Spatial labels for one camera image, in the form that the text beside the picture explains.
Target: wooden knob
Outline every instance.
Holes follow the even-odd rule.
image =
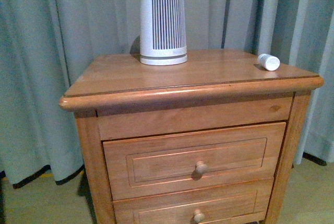
[[[205,218],[204,214],[199,209],[196,209],[194,212],[195,223],[201,223],[202,221],[204,221],[204,218]]]
[[[203,161],[196,163],[196,172],[199,174],[205,174],[208,170],[208,166],[204,164]]]

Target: drawer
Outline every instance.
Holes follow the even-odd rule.
[[[263,220],[273,179],[114,201],[119,224],[244,224]]]
[[[289,118],[292,96],[280,93],[98,110],[100,137],[111,140],[283,121]]]
[[[280,122],[103,142],[113,199],[273,177],[284,130]]]

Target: white space heater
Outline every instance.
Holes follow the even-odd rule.
[[[184,0],[141,0],[140,61],[175,65],[187,61]]]

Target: gray curtain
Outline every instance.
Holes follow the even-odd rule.
[[[49,164],[82,165],[73,115],[58,99],[100,54],[139,51],[140,0],[0,0],[0,171],[17,183]],[[271,53],[320,72],[304,150],[333,161],[333,0],[185,0],[188,49]]]

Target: wooden nightstand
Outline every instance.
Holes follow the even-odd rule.
[[[60,100],[75,113],[99,223],[274,224],[319,75],[237,50],[175,66],[97,57]]]

